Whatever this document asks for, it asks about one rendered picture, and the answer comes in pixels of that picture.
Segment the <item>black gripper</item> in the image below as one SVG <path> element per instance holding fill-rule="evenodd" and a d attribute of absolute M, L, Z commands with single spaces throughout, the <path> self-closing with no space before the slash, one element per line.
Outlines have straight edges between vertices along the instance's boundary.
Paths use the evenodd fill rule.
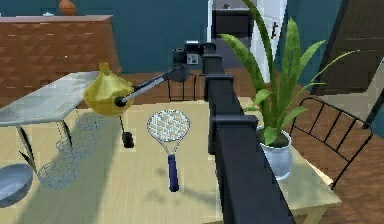
<path fill-rule="evenodd" d="M 189 77 L 189 72 L 187 71 L 187 55 L 184 49 L 175 48 L 172 50 L 172 67 L 168 72 L 162 73 L 152 80 L 146 81 L 139 85 L 138 88 L 135 88 L 134 91 L 127 96 L 118 96 L 114 99 L 114 104 L 117 107 L 124 107 L 127 102 L 138 95 L 152 89 L 153 87 L 161 84 L 166 80 L 171 80 L 175 82 L 185 82 Z M 119 117 L 120 125 L 122 129 L 122 142 L 125 148 L 133 148 L 134 141 L 131 132 L 126 132 L 124 130 L 123 119 Z"/>

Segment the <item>yellow round vase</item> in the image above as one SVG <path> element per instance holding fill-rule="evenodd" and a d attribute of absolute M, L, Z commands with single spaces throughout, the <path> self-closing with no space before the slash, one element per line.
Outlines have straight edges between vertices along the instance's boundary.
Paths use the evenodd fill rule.
<path fill-rule="evenodd" d="M 119 116 L 133 104 L 133 99 L 118 107 L 115 98 L 124 98 L 133 91 L 131 82 L 114 74 L 107 62 L 101 62 L 98 76 L 85 89 L 83 96 L 87 106 L 94 112 L 104 116 Z"/>

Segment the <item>pale wooden dining table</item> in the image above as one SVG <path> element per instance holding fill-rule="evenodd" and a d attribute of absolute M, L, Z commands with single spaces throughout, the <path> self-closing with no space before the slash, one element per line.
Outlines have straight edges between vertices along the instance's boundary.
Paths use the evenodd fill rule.
<path fill-rule="evenodd" d="M 175 109 L 191 120 L 191 129 L 177 152 L 180 191 L 168 190 L 164 149 L 146 130 L 153 113 Z M 214 156 L 208 154 L 209 106 L 202 100 L 133 105 L 123 115 L 133 132 L 135 148 L 125 149 L 117 118 L 103 117 L 95 150 L 79 164 L 79 174 L 63 190 L 42 187 L 34 175 L 29 194 L 0 208 L 0 224 L 206 224 L 221 221 Z M 55 123 L 24 126 L 31 139 L 37 168 L 59 159 L 61 137 Z M 16 128 L 0 129 L 0 166 L 25 163 Z M 294 215 L 308 214 L 303 224 L 319 224 L 325 211 L 341 204 L 313 165 L 292 148 L 291 175 L 279 185 Z"/>

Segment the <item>orange brown round vase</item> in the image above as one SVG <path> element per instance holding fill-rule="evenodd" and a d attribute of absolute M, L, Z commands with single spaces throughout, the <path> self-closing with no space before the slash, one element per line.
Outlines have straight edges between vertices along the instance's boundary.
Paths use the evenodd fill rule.
<path fill-rule="evenodd" d="M 59 2 L 59 9 L 64 16 L 74 16 L 76 14 L 76 6 L 72 0 L 61 0 Z"/>

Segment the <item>black metal chair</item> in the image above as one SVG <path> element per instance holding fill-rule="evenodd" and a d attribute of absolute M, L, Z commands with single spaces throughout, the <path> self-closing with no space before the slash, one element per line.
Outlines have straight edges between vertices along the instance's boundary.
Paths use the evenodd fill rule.
<path fill-rule="evenodd" d="M 202 74 L 191 74 L 185 82 L 169 81 L 168 98 L 171 102 L 197 101 L 204 99 L 204 80 Z"/>
<path fill-rule="evenodd" d="M 320 170 L 329 175 L 329 186 L 334 190 L 374 136 L 372 128 L 361 118 L 319 98 L 306 97 L 299 105 L 307 111 L 292 121 L 289 134 L 307 141 L 313 155 L 324 156 L 323 163 L 329 168 Z"/>

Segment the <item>grey marbled slab black legs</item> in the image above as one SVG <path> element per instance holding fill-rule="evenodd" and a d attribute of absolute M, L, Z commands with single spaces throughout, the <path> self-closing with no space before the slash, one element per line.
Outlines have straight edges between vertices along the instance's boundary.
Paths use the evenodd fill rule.
<path fill-rule="evenodd" d="M 36 171 L 33 150 L 23 125 L 55 122 L 61 124 L 65 137 L 72 137 L 64 118 L 84 99 L 85 89 L 96 79 L 98 71 L 70 73 L 0 109 L 0 127 L 16 127 L 27 153 L 20 154 Z"/>

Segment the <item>brown patterned sideboard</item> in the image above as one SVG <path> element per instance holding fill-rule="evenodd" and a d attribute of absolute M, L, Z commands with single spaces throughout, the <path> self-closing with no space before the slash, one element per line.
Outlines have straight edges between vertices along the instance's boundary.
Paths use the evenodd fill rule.
<path fill-rule="evenodd" d="M 0 106 L 101 62 L 121 68 L 110 15 L 0 17 Z"/>

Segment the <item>black cabinet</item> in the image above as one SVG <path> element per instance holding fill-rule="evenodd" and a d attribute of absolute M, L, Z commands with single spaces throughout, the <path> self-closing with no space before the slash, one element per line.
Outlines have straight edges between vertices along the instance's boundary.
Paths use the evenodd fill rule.
<path fill-rule="evenodd" d="M 211 36 L 230 34 L 237 38 L 250 38 L 253 31 L 253 17 L 249 10 L 215 9 L 212 11 Z"/>

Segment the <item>white room door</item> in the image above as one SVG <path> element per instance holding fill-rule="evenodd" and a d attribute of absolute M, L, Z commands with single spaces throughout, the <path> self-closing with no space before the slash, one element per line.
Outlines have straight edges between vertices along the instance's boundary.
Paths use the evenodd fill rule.
<path fill-rule="evenodd" d="M 260 12 L 268 36 L 270 38 L 272 56 L 276 56 L 277 46 L 282 31 L 282 24 L 284 20 L 285 10 L 287 6 L 287 0 L 256 0 L 256 8 Z M 277 22 L 278 28 L 276 29 L 276 36 L 271 39 L 273 22 Z M 256 62 L 260 68 L 263 80 L 265 83 L 270 82 L 270 72 L 268 66 L 268 60 L 265 53 L 264 44 L 257 27 L 257 23 L 254 23 L 252 40 L 251 40 L 251 52 L 255 56 Z"/>

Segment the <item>grey blue bowl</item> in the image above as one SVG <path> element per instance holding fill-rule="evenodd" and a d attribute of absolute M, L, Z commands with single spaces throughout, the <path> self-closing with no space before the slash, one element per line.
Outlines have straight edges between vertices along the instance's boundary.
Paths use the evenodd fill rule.
<path fill-rule="evenodd" d="M 21 201 L 31 188 L 33 171 L 29 165 L 19 163 L 0 168 L 0 208 Z"/>

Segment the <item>green house plant glass pot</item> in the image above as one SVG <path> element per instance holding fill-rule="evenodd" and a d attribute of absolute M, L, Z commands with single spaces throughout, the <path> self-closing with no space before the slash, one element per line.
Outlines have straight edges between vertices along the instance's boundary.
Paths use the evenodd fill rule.
<path fill-rule="evenodd" d="M 284 128 L 306 111 L 303 106 L 292 106 L 299 96 L 295 85 L 307 63 L 324 42 L 318 41 L 302 51 L 298 26 L 294 20 L 290 19 L 287 24 L 282 71 L 277 72 L 263 18 L 251 0 L 242 1 L 257 23 L 268 60 L 270 83 L 264 82 L 258 63 L 249 47 L 230 34 L 224 34 L 222 39 L 232 48 L 233 53 L 242 62 L 251 78 L 255 97 L 253 104 L 246 109 L 259 111 L 262 114 L 263 124 L 257 128 L 256 135 L 275 178 L 283 180 L 289 176 L 293 166 L 292 140 Z"/>

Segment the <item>dark brown room door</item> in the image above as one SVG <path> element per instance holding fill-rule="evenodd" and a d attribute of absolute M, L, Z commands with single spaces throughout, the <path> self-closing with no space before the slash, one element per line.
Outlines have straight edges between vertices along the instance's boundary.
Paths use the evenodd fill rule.
<path fill-rule="evenodd" d="M 365 92 L 384 57 L 384 0 L 343 0 L 319 69 L 342 53 L 356 50 L 327 68 L 314 86 L 318 96 Z"/>

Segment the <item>blue handled tennis racket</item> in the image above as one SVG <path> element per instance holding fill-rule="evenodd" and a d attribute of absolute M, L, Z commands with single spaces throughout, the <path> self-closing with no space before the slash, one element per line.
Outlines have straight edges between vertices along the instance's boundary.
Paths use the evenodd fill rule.
<path fill-rule="evenodd" d="M 179 190 L 176 152 L 190 130 L 189 117 L 179 110 L 162 110 L 152 114 L 147 120 L 147 132 L 167 153 L 169 190 Z"/>

